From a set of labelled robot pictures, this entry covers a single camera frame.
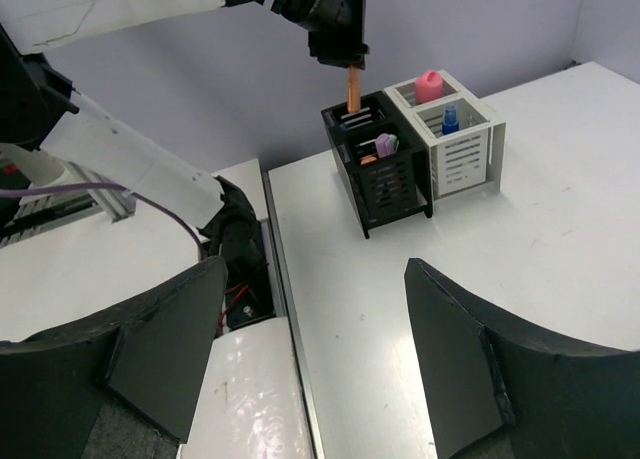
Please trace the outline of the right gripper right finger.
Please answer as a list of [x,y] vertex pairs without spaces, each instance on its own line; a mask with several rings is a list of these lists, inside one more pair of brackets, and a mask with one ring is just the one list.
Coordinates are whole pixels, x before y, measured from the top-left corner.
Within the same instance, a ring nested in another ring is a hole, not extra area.
[[405,291],[441,458],[635,458],[639,355],[525,320],[412,258]]

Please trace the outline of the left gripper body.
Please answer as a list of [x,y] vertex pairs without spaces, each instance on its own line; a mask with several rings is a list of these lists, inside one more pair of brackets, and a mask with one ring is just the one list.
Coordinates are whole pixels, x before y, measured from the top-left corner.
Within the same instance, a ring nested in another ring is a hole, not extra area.
[[[225,0],[227,7],[266,0]],[[271,0],[271,11],[308,32],[310,56],[332,67],[363,70],[366,0]]]

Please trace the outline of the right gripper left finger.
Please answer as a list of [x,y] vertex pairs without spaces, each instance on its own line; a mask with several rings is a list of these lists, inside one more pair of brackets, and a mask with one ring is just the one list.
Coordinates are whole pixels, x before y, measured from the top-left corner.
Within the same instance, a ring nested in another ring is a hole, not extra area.
[[1,345],[5,458],[173,458],[191,431],[227,269],[206,259],[85,318]]

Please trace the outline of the orange clear utility knife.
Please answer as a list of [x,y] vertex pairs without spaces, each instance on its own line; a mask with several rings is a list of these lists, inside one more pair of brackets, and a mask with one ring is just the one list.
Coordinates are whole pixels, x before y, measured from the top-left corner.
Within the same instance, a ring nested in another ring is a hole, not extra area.
[[361,70],[356,65],[347,69],[347,112],[358,113],[361,110]]

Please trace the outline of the purple highlighter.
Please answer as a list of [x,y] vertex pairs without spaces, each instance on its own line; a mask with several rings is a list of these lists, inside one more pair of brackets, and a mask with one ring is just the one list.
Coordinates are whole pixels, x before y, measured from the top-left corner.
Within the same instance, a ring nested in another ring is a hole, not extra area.
[[382,133],[375,139],[376,154],[379,159],[394,155],[389,133]]

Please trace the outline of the green highlighter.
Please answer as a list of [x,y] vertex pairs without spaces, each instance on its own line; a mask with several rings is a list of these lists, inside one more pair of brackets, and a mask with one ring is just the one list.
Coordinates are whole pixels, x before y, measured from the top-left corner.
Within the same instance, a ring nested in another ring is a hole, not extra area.
[[399,145],[400,145],[399,138],[395,134],[390,134],[389,137],[390,137],[391,144],[392,144],[392,151],[393,151],[393,153],[396,153],[398,151]]

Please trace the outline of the orange highlighter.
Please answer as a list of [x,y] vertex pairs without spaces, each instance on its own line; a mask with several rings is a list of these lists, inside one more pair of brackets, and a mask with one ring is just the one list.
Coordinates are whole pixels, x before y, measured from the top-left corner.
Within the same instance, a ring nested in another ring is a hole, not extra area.
[[361,158],[360,165],[361,166],[369,165],[376,162],[377,160],[378,160],[378,157],[376,155],[367,155]]

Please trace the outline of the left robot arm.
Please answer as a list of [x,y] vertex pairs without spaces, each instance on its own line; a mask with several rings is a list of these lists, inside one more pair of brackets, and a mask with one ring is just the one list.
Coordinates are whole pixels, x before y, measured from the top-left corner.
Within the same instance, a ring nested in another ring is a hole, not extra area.
[[254,216],[212,177],[318,153],[362,69],[365,0],[1,0],[1,146],[41,152],[213,237]]

